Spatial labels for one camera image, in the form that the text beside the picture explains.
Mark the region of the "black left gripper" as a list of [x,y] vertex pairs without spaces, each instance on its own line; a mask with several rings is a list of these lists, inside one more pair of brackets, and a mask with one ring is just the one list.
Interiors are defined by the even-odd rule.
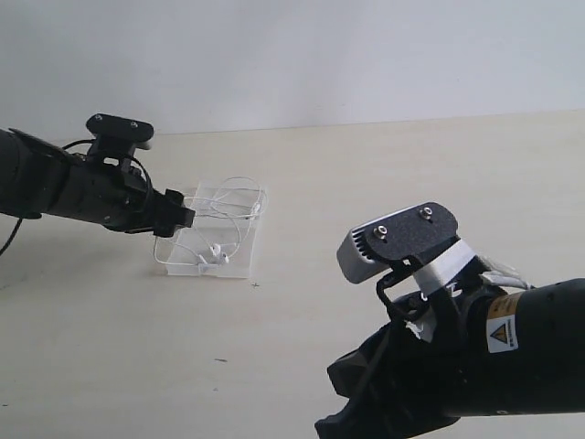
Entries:
[[143,165],[129,154],[87,155],[69,168],[63,185],[63,216],[124,233],[153,232],[171,238],[191,228],[196,212],[182,192],[157,193]]

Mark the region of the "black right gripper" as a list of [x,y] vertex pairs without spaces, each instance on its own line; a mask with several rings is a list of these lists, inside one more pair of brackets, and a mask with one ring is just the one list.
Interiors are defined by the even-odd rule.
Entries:
[[483,382],[484,324],[498,288],[459,277],[437,292],[390,299],[400,282],[391,273],[376,284],[389,321],[329,366],[346,406],[317,421],[321,438],[411,438],[465,417],[496,416]]

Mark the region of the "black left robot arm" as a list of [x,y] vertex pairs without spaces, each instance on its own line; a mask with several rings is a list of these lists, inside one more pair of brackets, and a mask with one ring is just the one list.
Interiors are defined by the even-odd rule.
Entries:
[[99,135],[87,153],[72,154],[16,129],[1,133],[1,211],[23,220],[49,215],[162,238],[195,219],[183,193],[154,188],[128,143]]

